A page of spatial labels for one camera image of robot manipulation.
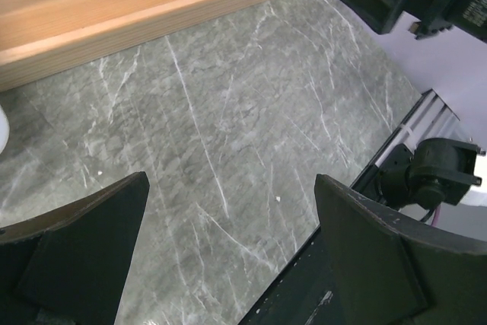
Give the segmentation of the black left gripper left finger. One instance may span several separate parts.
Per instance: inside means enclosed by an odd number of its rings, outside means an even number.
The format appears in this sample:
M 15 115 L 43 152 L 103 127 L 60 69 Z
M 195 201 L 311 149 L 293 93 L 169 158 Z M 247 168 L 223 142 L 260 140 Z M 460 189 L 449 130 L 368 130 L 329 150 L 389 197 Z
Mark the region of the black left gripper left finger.
M 102 190 L 1 229 L 1 322 L 46 310 L 76 324 L 112 324 L 150 184 L 136 172 Z

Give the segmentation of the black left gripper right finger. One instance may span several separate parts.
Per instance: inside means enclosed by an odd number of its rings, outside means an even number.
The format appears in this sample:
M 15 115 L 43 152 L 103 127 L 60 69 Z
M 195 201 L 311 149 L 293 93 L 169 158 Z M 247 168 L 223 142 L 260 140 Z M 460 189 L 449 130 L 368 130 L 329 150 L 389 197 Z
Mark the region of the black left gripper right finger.
M 484 324 L 486 243 L 319 174 L 317 213 L 348 324 Z

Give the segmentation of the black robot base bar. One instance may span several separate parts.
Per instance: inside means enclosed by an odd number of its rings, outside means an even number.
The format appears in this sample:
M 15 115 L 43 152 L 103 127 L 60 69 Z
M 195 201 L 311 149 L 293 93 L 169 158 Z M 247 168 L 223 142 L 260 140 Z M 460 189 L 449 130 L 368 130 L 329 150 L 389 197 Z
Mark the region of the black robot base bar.
M 242 324 L 357 324 L 387 318 L 379 283 L 399 240 L 377 217 L 389 209 L 361 191 L 319 174 L 321 225 L 241 320 Z

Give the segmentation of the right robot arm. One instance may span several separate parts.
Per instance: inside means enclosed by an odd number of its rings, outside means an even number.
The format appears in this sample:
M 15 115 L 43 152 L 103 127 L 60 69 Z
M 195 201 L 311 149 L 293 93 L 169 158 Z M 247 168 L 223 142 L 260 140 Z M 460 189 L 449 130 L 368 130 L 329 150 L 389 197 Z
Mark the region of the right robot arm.
M 375 33 L 389 33 L 402 13 L 415 17 L 417 40 L 458 27 L 486 39 L 486 0 L 340 0 Z M 420 142 L 405 164 L 382 170 L 369 199 L 327 175 L 315 182 L 326 248 L 349 324 L 484 324 L 486 243 L 401 213 L 433 214 L 485 185 L 477 171 L 486 152 L 446 138 Z

